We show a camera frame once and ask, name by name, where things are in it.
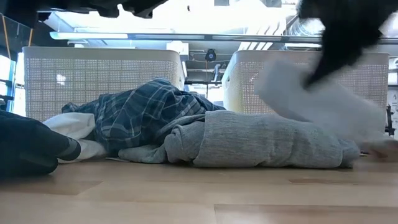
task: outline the clothing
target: clothing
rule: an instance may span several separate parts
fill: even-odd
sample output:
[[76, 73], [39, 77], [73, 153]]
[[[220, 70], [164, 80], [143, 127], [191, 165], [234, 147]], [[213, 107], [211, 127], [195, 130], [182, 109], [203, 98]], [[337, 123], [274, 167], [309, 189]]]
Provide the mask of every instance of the clothing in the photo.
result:
[[121, 159], [163, 163], [185, 161], [197, 167], [352, 167], [359, 157], [353, 141], [312, 123], [276, 114], [209, 111], [176, 120], [157, 136], [163, 144], [123, 149]]
[[62, 113], [94, 114], [95, 139], [109, 156], [117, 156], [120, 149], [150, 144], [158, 130], [176, 119], [214, 110], [225, 109], [157, 78], [135, 90], [103, 94], [85, 105], [69, 103]]
[[254, 84], [254, 94], [277, 114], [312, 122], [357, 144], [386, 138], [385, 105], [382, 109], [335, 80], [304, 90], [302, 83], [307, 71], [293, 62], [271, 62], [264, 68]]
[[57, 159], [71, 161], [79, 154], [74, 139], [34, 119], [0, 111], [0, 178], [49, 174]]
[[72, 161], [59, 159], [59, 163], [71, 163], [86, 161], [89, 159], [101, 159], [107, 156], [105, 148], [98, 142], [87, 139], [95, 128], [93, 114], [66, 113], [56, 115], [43, 122], [52, 131], [68, 136], [76, 140], [81, 152], [79, 156]]

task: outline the pile of clothes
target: pile of clothes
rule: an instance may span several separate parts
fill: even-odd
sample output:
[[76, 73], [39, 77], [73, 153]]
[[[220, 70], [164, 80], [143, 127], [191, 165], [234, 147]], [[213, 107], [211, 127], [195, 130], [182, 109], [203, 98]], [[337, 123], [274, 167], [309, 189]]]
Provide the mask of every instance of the pile of clothes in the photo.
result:
[[[104, 94], [85, 105], [69, 103], [62, 114], [43, 124], [7, 116], [0, 118], [0, 175], [21, 175], [7, 170], [26, 169], [19, 161], [27, 153], [51, 157], [51, 169], [40, 174], [53, 171], [58, 162], [106, 157], [197, 167], [307, 168], [352, 167], [359, 157], [353, 141], [315, 124], [276, 114], [226, 111], [163, 79]], [[28, 124], [35, 128], [25, 128]]]

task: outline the white fabric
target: white fabric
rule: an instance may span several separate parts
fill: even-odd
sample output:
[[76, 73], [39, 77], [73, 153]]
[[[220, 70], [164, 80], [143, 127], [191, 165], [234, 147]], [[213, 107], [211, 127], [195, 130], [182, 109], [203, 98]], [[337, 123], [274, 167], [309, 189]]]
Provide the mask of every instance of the white fabric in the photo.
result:
[[313, 122], [356, 143], [387, 137], [381, 132], [384, 110], [333, 80], [312, 91], [304, 90], [301, 83], [306, 74], [292, 62], [266, 62], [254, 93], [285, 118]]
[[70, 162], [80, 162], [87, 159], [105, 158], [105, 148], [96, 141], [85, 140], [95, 128], [93, 114], [65, 113], [56, 115], [43, 122], [52, 131], [77, 140], [81, 146], [81, 153], [77, 159]]

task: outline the white laundry basket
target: white laundry basket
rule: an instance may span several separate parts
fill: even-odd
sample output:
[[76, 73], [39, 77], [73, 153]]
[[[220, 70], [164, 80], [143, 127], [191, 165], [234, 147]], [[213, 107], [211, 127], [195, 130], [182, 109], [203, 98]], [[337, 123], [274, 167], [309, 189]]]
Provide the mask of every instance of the white laundry basket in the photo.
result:
[[[308, 67], [313, 65], [319, 56], [320, 52], [273, 50], [235, 52], [222, 79], [224, 107], [227, 110], [247, 114], [273, 113], [272, 109], [254, 95], [254, 82], [259, 71], [264, 68], [264, 62], [275, 58], [286, 58]], [[388, 54], [367, 53], [355, 68], [343, 69], [336, 79], [357, 95], [372, 100], [384, 109], [387, 104], [388, 66]]]
[[72, 102], [91, 102], [103, 93], [137, 88], [165, 78], [179, 89], [184, 74], [171, 50], [25, 47], [27, 117], [45, 121]]

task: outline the blue plaid shirt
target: blue plaid shirt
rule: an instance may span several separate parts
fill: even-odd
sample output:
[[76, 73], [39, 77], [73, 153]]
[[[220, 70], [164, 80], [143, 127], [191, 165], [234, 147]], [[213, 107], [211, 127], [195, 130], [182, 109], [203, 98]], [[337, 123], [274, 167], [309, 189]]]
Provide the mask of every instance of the blue plaid shirt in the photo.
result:
[[85, 105], [68, 103], [62, 113], [94, 114], [96, 140], [117, 156], [121, 149], [153, 144], [157, 131], [175, 119], [214, 110], [225, 109], [158, 78], [135, 90], [100, 95]]

